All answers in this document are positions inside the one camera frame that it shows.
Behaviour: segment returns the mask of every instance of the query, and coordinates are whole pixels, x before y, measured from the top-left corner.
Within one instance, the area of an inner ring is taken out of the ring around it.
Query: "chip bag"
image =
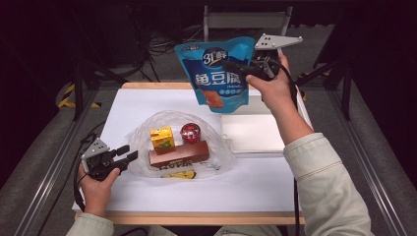
[[[215,113],[231,113],[249,100],[248,84],[242,74],[225,72],[222,61],[248,66],[255,41],[241,36],[228,41],[189,42],[175,46],[199,105]]]

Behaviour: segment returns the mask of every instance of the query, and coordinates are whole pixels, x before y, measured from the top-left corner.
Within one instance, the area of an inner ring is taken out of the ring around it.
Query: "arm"
[[[115,168],[104,181],[100,182],[86,175],[83,166],[80,165],[79,176],[83,178],[81,180],[81,187],[86,198],[86,209],[77,218],[67,235],[110,236],[113,234],[113,222],[104,217],[105,210],[110,201],[111,186],[117,176],[119,176],[119,173],[120,170]]]
[[[286,57],[279,59],[288,69]],[[261,92],[286,144],[284,156],[298,183],[306,234],[372,235],[362,197],[328,140],[314,134],[299,115],[283,71],[271,82],[253,76],[246,80]]]

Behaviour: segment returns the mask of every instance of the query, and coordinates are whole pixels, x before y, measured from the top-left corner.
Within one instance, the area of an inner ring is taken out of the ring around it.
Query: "hand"
[[[279,53],[278,58],[281,65],[289,72],[288,60],[286,56]],[[277,108],[276,106],[279,105],[278,102],[287,102],[288,99],[291,99],[291,93],[288,85],[289,79],[282,69],[279,69],[278,75],[270,82],[266,82],[252,75],[247,76],[246,81],[249,85],[261,92],[265,105],[272,111]]]
[[[120,174],[120,169],[113,169],[103,181],[97,181],[86,175],[84,167],[80,165],[79,176],[84,197],[86,199],[85,213],[105,217],[105,210],[111,197],[111,186]]]

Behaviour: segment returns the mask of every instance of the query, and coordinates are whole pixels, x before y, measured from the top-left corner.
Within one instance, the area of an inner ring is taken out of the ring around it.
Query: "sleeve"
[[[67,236],[111,236],[113,222],[89,213],[82,213],[77,218]]]
[[[373,235],[365,202],[323,134],[294,141],[284,156],[297,180],[307,235]]]

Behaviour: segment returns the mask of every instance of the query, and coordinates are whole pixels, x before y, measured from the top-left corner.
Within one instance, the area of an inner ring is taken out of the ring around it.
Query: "person's left hand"
[[[111,197],[111,186],[119,176],[120,169],[113,169],[107,178],[103,181],[97,181],[86,175],[86,171],[82,165],[79,167],[79,176],[81,180],[81,188],[83,189],[86,199],[85,213],[91,213],[100,217],[105,217],[105,211]]]

